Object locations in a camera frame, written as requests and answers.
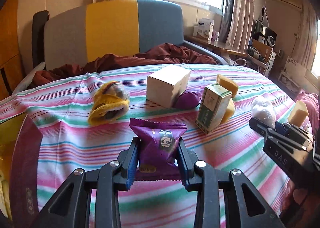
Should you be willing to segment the white plastic roll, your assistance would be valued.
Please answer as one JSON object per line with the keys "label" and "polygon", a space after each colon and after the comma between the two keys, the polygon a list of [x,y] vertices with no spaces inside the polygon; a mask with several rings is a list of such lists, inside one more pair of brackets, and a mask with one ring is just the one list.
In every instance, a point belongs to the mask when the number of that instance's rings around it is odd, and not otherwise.
{"label": "white plastic roll", "polygon": [[269,99],[257,96],[251,104],[252,117],[256,118],[271,128],[276,126],[276,113]]}

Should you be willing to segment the purple snack packet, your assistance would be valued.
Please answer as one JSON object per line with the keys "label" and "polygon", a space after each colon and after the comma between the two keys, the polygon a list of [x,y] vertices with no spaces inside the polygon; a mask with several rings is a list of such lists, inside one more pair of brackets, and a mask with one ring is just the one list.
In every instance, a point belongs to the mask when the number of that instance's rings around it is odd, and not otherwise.
{"label": "purple snack packet", "polygon": [[176,151],[187,126],[183,123],[131,118],[130,128],[140,139],[139,166],[135,180],[179,180],[180,171],[175,165]]}
{"label": "purple snack packet", "polygon": [[202,99],[203,89],[202,88],[192,88],[186,89],[174,103],[173,108],[190,110],[196,108]]}

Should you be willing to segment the yellow sponge block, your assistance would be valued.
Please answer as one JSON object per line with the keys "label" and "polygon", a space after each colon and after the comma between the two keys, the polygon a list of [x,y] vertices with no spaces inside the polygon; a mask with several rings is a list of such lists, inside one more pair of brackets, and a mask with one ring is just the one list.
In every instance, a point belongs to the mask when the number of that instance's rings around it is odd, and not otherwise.
{"label": "yellow sponge block", "polygon": [[308,108],[303,101],[296,101],[288,117],[288,123],[301,127],[306,117],[309,116]]}
{"label": "yellow sponge block", "polygon": [[221,120],[221,124],[226,123],[235,113],[235,106],[232,99],[229,100],[225,114]]}
{"label": "yellow sponge block", "polygon": [[231,91],[232,98],[234,98],[236,96],[236,94],[238,93],[238,90],[239,90],[238,84],[236,84],[236,82],[234,82],[230,78],[225,77],[221,74],[218,74],[216,77],[216,82],[217,82],[217,84],[224,87],[228,91]]}

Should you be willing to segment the green white tea box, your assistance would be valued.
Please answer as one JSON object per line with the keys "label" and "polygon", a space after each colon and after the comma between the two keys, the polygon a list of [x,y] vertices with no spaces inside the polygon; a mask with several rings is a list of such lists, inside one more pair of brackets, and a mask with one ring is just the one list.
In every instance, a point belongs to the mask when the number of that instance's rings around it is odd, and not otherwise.
{"label": "green white tea box", "polygon": [[232,92],[218,83],[204,88],[195,123],[206,135],[220,125],[231,97]]}

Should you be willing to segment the yellow knitted sock roll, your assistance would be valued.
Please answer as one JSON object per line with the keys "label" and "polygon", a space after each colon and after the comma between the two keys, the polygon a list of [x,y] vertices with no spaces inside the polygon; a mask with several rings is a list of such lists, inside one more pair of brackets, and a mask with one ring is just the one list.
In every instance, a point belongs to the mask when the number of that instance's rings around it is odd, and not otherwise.
{"label": "yellow knitted sock roll", "polygon": [[93,101],[88,123],[102,125],[112,123],[128,112],[130,94],[123,84],[113,80],[100,87],[95,93]]}

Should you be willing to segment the white cardboard box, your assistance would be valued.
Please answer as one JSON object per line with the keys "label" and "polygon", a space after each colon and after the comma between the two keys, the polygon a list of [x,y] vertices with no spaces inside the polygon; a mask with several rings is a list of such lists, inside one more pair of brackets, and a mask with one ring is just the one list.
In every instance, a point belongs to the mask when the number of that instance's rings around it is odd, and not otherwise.
{"label": "white cardboard box", "polygon": [[146,99],[164,108],[172,108],[188,85],[190,69],[167,65],[147,77]]}

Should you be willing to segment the right striped curtain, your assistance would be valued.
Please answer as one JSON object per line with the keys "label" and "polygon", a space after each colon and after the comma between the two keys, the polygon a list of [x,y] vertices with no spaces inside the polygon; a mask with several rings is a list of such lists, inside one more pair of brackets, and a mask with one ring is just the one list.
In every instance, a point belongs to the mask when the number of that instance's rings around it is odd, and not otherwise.
{"label": "right striped curtain", "polygon": [[240,52],[248,47],[254,0],[223,0],[219,40]]}

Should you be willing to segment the maroon crumpled blanket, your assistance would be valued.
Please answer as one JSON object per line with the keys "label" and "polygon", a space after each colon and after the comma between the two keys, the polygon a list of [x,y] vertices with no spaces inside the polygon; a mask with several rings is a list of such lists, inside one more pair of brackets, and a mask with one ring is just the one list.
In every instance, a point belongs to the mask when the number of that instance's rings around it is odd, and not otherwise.
{"label": "maroon crumpled blanket", "polygon": [[145,53],[133,56],[117,56],[105,54],[84,66],[65,64],[53,70],[40,70],[35,73],[30,88],[35,88],[60,79],[84,75],[86,73],[101,73],[134,66],[160,64],[217,64],[217,58],[191,50],[172,43],[163,43]]}

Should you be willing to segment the white product box on shelf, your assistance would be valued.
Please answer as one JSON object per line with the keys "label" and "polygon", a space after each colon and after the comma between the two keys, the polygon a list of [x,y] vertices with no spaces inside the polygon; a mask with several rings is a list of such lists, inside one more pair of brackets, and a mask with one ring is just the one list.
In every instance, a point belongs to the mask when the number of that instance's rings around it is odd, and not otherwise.
{"label": "white product box on shelf", "polygon": [[214,20],[202,18],[199,19],[198,24],[194,26],[193,36],[211,41],[214,29]]}

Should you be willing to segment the gold metal tin box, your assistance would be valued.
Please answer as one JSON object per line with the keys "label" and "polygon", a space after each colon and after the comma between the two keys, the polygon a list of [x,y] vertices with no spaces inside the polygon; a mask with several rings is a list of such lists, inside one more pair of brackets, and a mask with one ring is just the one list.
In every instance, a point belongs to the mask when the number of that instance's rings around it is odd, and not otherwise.
{"label": "gold metal tin box", "polygon": [[37,165],[42,137],[26,112],[1,123],[1,208],[12,227],[29,227],[39,213]]}

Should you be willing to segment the white pillow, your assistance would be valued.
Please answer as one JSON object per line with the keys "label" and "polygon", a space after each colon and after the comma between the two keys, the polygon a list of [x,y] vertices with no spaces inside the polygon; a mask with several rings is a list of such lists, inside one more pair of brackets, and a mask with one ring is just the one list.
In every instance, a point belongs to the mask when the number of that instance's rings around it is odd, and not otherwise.
{"label": "white pillow", "polygon": [[16,95],[17,93],[24,91],[28,88],[28,86],[33,81],[33,77],[35,76],[35,73],[37,71],[42,71],[46,67],[45,62],[41,62],[38,64],[31,72],[29,72],[24,79],[17,85],[17,87],[13,91],[13,95]]}

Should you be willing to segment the grey yellow blue headboard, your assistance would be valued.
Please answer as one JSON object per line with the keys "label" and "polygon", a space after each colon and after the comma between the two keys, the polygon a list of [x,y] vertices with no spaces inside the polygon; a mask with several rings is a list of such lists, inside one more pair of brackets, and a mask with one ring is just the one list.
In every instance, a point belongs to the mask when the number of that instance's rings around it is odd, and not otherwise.
{"label": "grey yellow blue headboard", "polygon": [[84,66],[105,54],[133,56],[163,43],[183,43],[181,7],[160,0],[114,0],[70,9],[44,25],[48,70]]}

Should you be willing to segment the wooden wardrobe panels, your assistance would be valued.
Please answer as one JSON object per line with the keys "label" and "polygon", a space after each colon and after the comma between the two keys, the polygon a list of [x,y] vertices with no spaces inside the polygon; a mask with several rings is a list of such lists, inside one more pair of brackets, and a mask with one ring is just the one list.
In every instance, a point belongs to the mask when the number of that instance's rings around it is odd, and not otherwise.
{"label": "wooden wardrobe panels", "polygon": [[25,70],[18,46],[18,0],[7,0],[1,9],[1,99],[12,95]]}

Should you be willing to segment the black rolled mat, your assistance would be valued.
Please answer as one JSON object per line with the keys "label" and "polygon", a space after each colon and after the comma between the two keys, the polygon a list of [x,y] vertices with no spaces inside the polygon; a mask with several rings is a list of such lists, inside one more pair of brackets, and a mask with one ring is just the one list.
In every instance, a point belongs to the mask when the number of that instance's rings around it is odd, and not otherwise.
{"label": "black rolled mat", "polygon": [[31,53],[33,68],[44,62],[44,26],[49,20],[49,11],[43,10],[33,15],[31,28]]}

